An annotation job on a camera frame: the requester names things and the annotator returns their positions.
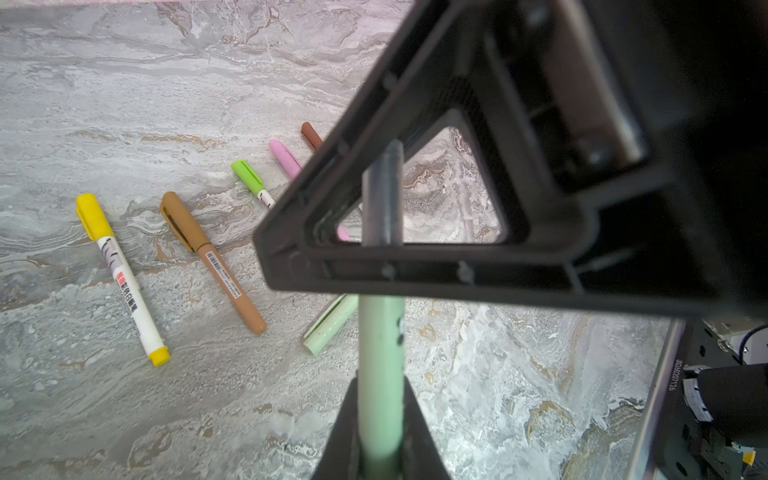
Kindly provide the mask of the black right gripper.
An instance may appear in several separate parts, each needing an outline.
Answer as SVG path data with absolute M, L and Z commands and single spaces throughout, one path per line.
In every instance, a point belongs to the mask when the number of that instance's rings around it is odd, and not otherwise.
M 483 52 L 517 203 L 491 297 L 767 310 L 767 5 L 500 1 Z

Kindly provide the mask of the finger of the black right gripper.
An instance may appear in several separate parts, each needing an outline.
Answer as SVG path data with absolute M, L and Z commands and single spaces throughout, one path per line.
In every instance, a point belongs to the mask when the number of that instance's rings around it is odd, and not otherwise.
M 536 73 L 565 30 L 558 1 L 419 1 L 352 103 L 253 243 L 276 290 L 510 300 L 577 290 L 573 263 L 599 219 L 557 186 L 524 103 L 520 73 Z M 389 146 L 417 153 L 456 126 L 502 227 L 490 244 L 341 241 L 363 176 Z

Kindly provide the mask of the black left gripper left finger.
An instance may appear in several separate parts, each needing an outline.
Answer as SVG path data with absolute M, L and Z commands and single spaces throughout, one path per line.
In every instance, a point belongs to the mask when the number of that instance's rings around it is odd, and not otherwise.
M 360 475 L 358 378 L 349 384 L 312 480 L 357 480 Z

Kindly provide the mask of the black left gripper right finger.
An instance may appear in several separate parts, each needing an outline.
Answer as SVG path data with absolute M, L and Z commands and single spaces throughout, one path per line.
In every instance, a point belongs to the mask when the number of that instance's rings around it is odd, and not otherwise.
M 450 475 L 440 457 L 408 379 L 405 379 L 403 421 L 403 441 L 400 450 L 402 478 L 449 480 Z

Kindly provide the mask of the pale green pen dark tip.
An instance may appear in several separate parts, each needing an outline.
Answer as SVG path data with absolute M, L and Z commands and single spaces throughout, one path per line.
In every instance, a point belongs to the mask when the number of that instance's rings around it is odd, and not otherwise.
M 362 245 L 403 242 L 403 145 L 394 140 L 363 175 Z M 364 479 L 397 479 L 404 429 L 405 299 L 359 297 L 358 432 Z

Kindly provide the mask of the pale green pen cap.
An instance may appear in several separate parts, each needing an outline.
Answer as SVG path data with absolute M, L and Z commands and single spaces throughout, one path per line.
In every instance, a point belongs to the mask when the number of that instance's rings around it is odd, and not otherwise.
M 355 294 L 342 294 L 336 297 L 305 333 L 303 346 L 313 356 L 319 355 L 357 311 L 358 304 L 359 296 Z

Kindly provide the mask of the white green pen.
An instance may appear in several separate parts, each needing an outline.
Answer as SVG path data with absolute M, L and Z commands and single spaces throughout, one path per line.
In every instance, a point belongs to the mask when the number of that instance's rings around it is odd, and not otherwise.
M 275 200 L 264 186 L 262 179 L 246 160 L 232 162 L 231 168 L 267 209 L 271 209 L 275 205 Z

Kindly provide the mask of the white pen yellow tip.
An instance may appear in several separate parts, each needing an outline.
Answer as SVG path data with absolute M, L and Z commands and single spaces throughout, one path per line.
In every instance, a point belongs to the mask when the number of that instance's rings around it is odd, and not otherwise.
M 139 283 L 117 242 L 115 234 L 114 237 L 105 237 L 95 243 L 136 326 L 145 355 L 155 367 L 166 364 L 170 361 L 169 349 L 165 345 L 141 295 Z

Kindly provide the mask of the orange pen cap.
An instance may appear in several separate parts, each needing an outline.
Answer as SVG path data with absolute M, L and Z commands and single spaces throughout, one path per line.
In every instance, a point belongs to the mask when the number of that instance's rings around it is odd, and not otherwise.
M 171 230 L 190 252 L 197 252 L 211 243 L 205 231 L 188 210 L 184 202 L 173 191 L 166 192 L 160 210 Z

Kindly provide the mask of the yellow pen cap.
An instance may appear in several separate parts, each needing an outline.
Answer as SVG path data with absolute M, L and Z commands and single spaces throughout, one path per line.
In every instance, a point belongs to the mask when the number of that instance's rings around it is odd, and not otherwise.
M 93 194 L 83 194 L 76 198 L 76 214 L 91 241 L 114 237 L 114 232 Z

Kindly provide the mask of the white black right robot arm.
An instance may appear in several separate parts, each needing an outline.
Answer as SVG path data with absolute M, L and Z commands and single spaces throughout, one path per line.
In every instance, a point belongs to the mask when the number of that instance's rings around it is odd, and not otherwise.
M 405 243 L 403 165 L 449 126 L 500 235 Z M 361 298 L 317 479 L 447 477 L 408 297 L 672 317 L 628 475 L 741 479 L 767 367 L 701 329 L 767 316 L 767 5 L 418 1 L 253 243 L 271 288 Z

